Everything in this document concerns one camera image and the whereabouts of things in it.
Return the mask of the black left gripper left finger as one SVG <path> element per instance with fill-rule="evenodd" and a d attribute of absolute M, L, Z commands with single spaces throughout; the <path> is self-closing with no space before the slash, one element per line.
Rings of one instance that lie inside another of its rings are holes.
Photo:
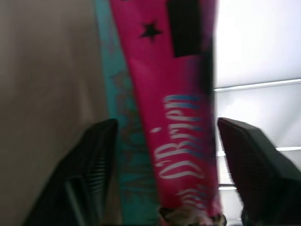
<path fill-rule="evenodd" d="M 113 172 L 117 119 L 88 128 L 56 166 L 25 226 L 98 226 Z"/>

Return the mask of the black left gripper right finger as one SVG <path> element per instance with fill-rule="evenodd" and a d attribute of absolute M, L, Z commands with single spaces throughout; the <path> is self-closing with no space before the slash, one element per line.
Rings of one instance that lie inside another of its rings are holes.
<path fill-rule="evenodd" d="M 245 226 L 299 226 L 301 172 L 261 129 L 228 118 L 217 121 Z"/>

